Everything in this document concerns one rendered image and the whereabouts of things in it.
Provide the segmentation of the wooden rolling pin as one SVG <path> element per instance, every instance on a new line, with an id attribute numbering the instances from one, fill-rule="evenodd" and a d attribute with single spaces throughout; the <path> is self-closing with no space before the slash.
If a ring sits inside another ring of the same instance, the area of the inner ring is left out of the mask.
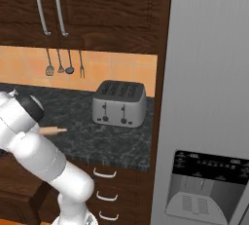
<path id="1" fill-rule="evenodd" d="M 39 133 L 42 135 L 57 135 L 61 132 L 66 132 L 66 128 L 41 127 L 39 130 Z"/>

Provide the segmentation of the silver fridge with dispenser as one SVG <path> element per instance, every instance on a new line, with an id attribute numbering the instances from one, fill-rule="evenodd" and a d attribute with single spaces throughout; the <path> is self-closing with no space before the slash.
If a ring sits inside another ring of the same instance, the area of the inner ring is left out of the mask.
<path id="1" fill-rule="evenodd" d="M 249 0 L 171 0 L 151 225 L 249 225 Z"/>

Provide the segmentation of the hanging grey triangular turner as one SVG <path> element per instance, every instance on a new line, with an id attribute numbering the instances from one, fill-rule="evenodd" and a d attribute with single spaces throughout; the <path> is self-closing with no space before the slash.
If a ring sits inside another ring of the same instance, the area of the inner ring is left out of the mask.
<path id="1" fill-rule="evenodd" d="M 59 49 L 56 49 L 56 52 L 57 52 L 57 57 L 58 57 L 58 64 L 59 64 L 59 67 L 57 69 L 57 73 L 63 73 L 65 70 L 62 66 L 62 63 L 61 63 L 61 58 L 60 58 L 60 53 L 59 53 Z"/>

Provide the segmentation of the hanging grey meat fork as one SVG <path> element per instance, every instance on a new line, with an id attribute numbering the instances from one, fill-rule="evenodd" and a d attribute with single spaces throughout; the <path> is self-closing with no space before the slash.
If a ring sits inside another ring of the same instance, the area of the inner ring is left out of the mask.
<path id="1" fill-rule="evenodd" d="M 82 52 L 79 51 L 79 58 L 80 58 L 80 77 L 85 79 L 85 68 L 83 65 L 83 58 L 82 58 Z"/>

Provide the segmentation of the hanging grey slotted spatula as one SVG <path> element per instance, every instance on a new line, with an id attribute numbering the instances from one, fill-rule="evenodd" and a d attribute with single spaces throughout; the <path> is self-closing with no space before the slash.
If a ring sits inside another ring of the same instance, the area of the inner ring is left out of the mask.
<path id="1" fill-rule="evenodd" d="M 50 57 L 49 49 L 46 49 L 46 52 L 47 52 L 48 61 L 49 61 L 49 65 L 46 68 L 46 75 L 47 76 L 53 76 L 53 74 L 54 74 L 54 67 L 53 67 L 52 62 L 51 62 L 51 57 Z"/>

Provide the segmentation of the narrow dark wood cupboard door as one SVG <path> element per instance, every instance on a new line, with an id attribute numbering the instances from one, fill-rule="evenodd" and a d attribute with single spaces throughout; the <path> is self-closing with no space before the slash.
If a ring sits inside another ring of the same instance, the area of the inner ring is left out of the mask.
<path id="1" fill-rule="evenodd" d="M 36 0 L 0 0 L 0 46 L 55 48 L 59 45 L 53 0 L 41 0 L 47 28 L 43 32 Z"/>

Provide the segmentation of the silver four-slot toaster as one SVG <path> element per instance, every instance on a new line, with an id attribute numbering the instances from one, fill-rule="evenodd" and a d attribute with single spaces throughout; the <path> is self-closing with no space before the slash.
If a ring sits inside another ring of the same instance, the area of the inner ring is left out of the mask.
<path id="1" fill-rule="evenodd" d="M 140 127 L 146 116 L 143 84 L 105 80 L 92 96 L 92 120 L 97 124 L 125 128 Z"/>

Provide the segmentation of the open dark wood drawer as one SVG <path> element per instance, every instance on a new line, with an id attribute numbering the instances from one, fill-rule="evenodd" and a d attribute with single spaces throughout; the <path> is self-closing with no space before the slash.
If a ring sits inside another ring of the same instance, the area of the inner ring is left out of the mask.
<path id="1" fill-rule="evenodd" d="M 0 219 L 40 225 L 40 210 L 49 185 L 11 156 L 0 156 Z"/>

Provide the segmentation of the wide dark wood cupboard door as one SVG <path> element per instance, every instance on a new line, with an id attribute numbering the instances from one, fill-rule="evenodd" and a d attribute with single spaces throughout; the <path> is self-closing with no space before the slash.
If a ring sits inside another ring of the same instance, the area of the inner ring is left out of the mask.
<path id="1" fill-rule="evenodd" d="M 60 0 L 72 50 L 155 55 L 158 52 L 160 0 Z"/>

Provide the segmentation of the dark wood drawer front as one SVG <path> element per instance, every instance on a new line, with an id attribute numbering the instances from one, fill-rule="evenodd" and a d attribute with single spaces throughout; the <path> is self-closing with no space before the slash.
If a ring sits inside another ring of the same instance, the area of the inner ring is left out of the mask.
<path id="1" fill-rule="evenodd" d="M 147 186 L 151 185 L 150 174 L 146 171 L 134 170 L 134 169 L 122 169 L 111 166 L 102 165 L 88 165 L 85 162 L 69 160 L 70 163 L 79 167 L 80 169 L 87 172 L 97 184 L 109 184 L 111 186 Z M 100 178 L 94 176 L 92 171 L 96 168 L 98 172 L 112 174 L 114 171 L 117 172 L 115 178 Z"/>
<path id="2" fill-rule="evenodd" d="M 94 214 L 99 225 L 150 225 L 149 216 L 137 211 L 100 205 L 89 205 L 89 210 Z M 115 217 L 118 214 L 119 219 L 117 221 L 103 220 L 98 215 L 99 211 L 109 217 Z"/>
<path id="3" fill-rule="evenodd" d="M 115 202 L 104 202 L 96 198 L 96 192 L 99 191 L 103 197 L 114 198 L 117 194 L 118 199 Z M 151 203 L 148 191 L 144 188 L 135 186 L 111 186 L 96 184 L 89 204 L 102 205 L 107 207 L 116 207 L 134 210 L 136 208 L 148 207 Z"/>

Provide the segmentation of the hanging grey ladle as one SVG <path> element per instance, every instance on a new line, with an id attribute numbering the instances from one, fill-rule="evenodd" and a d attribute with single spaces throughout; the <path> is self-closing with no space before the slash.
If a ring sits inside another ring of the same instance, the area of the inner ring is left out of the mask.
<path id="1" fill-rule="evenodd" d="M 68 58 L 69 58 L 69 66 L 65 69 L 65 72 L 67 74 L 73 74 L 74 73 L 74 67 L 72 65 L 72 58 L 71 58 L 71 54 L 70 54 L 70 50 L 67 50 L 68 53 Z"/>

